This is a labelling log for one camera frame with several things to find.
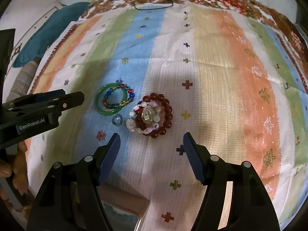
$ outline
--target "beaded bracelet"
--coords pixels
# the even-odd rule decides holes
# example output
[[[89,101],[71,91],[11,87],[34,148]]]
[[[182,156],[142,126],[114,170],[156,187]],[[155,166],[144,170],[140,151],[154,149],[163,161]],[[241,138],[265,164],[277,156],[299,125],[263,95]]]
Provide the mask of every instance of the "beaded bracelet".
[[[127,91],[127,93],[129,94],[129,98],[127,100],[121,101],[120,103],[107,104],[108,97],[111,95],[113,91],[117,89],[122,89],[123,93],[124,93],[124,90],[125,90],[125,93]],[[109,88],[109,91],[107,91],[107,93],[104,95],[104,99],[102,100],[102,102],[106,108],[116,109],[119,107],[126,106],[127,104],[129,104],[130,102],[134,100],[134,97],[135,97],[135,93],[133,89],[131,89],[129,86],[125,86],[125,84],[117,84],[116,86]]]
[[[104,93],[104,91],[106,91],[107,89],[109,89],[109,91],[107,91],[106,95],[104,96],[104,99],[102,100],[103,105],[106,107],[106,110],[103,110],[99,107],[99,99],[101,95]],[[123,97],[121,102],[108,104],[107,103],[108,97],[116,89],[121,89],[123,92]],[[126,106],[127,104],[131,103],[134,100],[135,94],[133,92],[134,90],[125,84],[109,83],[101,87],[98,93],[96,94],[94,101],[94,108],[101,115],[105,116],[114,115],[118,113],[124,106]]]
[[[158,122],[160,121],[159,113],[162,111],[158,103],[155,101],[158,100],[161,102],[161,105],[164,106],[165,111],[165,121],[162,126],[159,126]],[[169,100],[164,98],[163,94],[151,93],[150,96],[144,96],[143,100],[138,102],[134,106],[133,111],[129,113],[130,117],[126,121],[126,127],[130,131],[137,131],[146,136],[150,135],[152,138],[157,138],[158,134],[164,135],[167,132],[167,128],[171,128],[172,107],[169,105]]]

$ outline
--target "green jade bangle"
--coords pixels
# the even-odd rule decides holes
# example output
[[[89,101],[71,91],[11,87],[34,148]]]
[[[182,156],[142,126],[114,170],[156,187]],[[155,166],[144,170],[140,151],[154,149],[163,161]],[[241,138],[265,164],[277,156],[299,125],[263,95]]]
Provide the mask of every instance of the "green jade bangle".
[[[101,109],[99,106],[98,106],[98,102],[99,102],[99,99],[100,99],[100,97],[101,97],[101,95],[104,93],[104,91],[106,91],[107,89],[110,89],[109,91],[113,91],[113,90],[115,90],[115,89],[117,89],[117,88],[121,88],[122,89],[122,92],[123,92],[123,97],[122,97],[122,101],[119,103],[119,104],[117,104],[117,105],[120,105],[120,106],[117,106],[117,107],[115,107],[115,108],[107,108],[107,107],[109,107],[110,105],[108,105],[107,103],[106,103],[106,99],[108,98],[108,96],[104,96],[104,100],[103,101],[105,101],[105,103],[103,103],[103,105],[106,107],[106,109],[105,110],[103,110],[103,109]],[[116,114],[116,113],[118,113],[124,106],[126,106],[127,104],[129,104],[131,101],[133,101],[133,98],[131,98],[131,96],[130,96],[130,98],[128,98],[127,99],[127,91],[129,90],[129,92],[130,92],[130,90],[131,91],[133,91],[132,89],[130,89],[129,87],[125,87],[124,86],[124,84],[118,84],[118,83],[109,83],[109,84],[107,84],[107,85],[105,85],[105,86],[103,86],[99,91],[98,91],[98,93],[96,94],[96,96],[95,96],[95,101],[94,101],[94,108],[95,108],[95,110],[99,113],[99,114],[101,114],[101,115],[105,115],[105,116],[111,116],[111,115],[114,115],[114,114]]]

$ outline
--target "finger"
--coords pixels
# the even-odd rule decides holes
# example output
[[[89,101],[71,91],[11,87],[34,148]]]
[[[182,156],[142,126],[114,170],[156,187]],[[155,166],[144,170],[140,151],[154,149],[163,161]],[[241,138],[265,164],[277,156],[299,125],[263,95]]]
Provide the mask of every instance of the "finger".
[[[29,184],[26,156],[21,150],[17,151],[17,155],[13,163],[13,172],[15,173],[13,185],[21,194],[24,194],[28,190]]]
[[[13,162],[13,172],[15,174],[27,174],[27,162],[26,162],[26,155],[20,149],[17,150],[17,155],[15,156]]]
[[[4,160],[0,159],[0,177],[10,177],[12,174],[12,167]]]
[[[5,195],[5,192],[3,190],[3,188],[0,187],[0,197],[2,198],[2,200],[7,200],[7,196]]]
[[[21,151],[23,151],[23,152],[28,151],[28,148],[27,148],[27,145],[26,145],[25,141],[22,141],[22,142],[18,143],[18,148]]]
[[[17,174],[13,178],[13,185],[14,187],[23,195],[27,192],[29,184],[28,184],[28,177],[25,174]]]

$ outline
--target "snowflake pattern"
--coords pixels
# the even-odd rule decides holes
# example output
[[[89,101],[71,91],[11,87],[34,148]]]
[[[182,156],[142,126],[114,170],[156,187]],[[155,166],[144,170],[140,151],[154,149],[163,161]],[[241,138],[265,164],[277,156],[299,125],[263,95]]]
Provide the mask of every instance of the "snowflake pattern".
[[[260,89],[259,95],[261,98],[263,98],[267,103],[269,103],[270,95],[267,94],[266,88]]]
[[[251,49],[248,49],[248,48],[244,49],[244,52],[248,54],[249,56],[251,56],[252,58],[256,56],[256,54]]]
[[[266,184],[264,187],[266,189],[267,192],[271,192],[272,191],[272,187],[270,187],[271,183]]]
[[[266,154],[263,156],[263,163],[266,167],[272,167],[273,161],[276,159],[276,156],[273,154],[273,149],[271,148],[270,151],[267,151]]]
[[[272,124],[270,117],[266,118],[266,121],[264,122],[263,126],[265,127],[267,133],[271,135],[274,124]]]
[[[122,64],[128,64],[128,58],[122,58]]]
[[[246,41],[243,40],[243,38],[241,36],[237,37],[236,40],[238,40],[241,43],[246,43]]]
[[[257,75],[257,76],[261,76],[261,75],[262,75],[262,72],[259,71],[259,67],[258,67],[258,66],[253,66],[253,67],[251,68],[251,71],[252,71],[252,73],[254,73],[254,74]]]
[[[116,80],[115,82],[118,83],[118,84],[124,83],[124,81],[121,78],[119,80]]]
[[[106,133],[103,131],[103,130],[101,130],[101,131],[98,131],[97,132],[97,135],[96,135],[96,139],[98,139],[99,141],[101,141],[101,140],[106,140]]]

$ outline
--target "cross pattern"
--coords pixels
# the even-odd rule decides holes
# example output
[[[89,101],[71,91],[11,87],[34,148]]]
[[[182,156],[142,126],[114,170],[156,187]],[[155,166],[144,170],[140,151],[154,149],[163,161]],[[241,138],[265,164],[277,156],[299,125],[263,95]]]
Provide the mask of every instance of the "cross pattern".
[[[189,80],[186,80],[185,83],[182,83],[182,86],[185,87],[185,89],[189,89],[192,85],[192,82],[189,82]]]
[[[181,116],[184,118],[184,120],[188,119],[191,117],[191,114],[187,112],[187,110],[184,111],[184,113],[181,114]]]
[[[174,220],[174,217],[171,216],[170,212],[167,212],[166,214],[162,214],[161,217],[165,219],[165,222],[169,222],[169,221]]]
[[[183,145],[180,145],[180,147],[177,147],[177,152],[179,152],[179,155],[182,156],[183,153],[185,153],[185,150],[184,150],[184,146]]]
[[[181,184],[178,183],[178,180],[174,180],[174,183],[170,183],[170,186],[172,187],[173,190],[177,190],[178,187],[181,187]]]
[[[271,148],[269,151],[266,152],[266,155],[263,157],[263,163],[266,167],[272,167],[273,161],[276,159],[276,156],[273,155],[273,149]]]
[[[18,47],[15,48],[14,54],[12,55],[12,58],[11,58],[11,61],[13,60],[13,57],[20,52],[21,45],[22,45],[22,43]]]

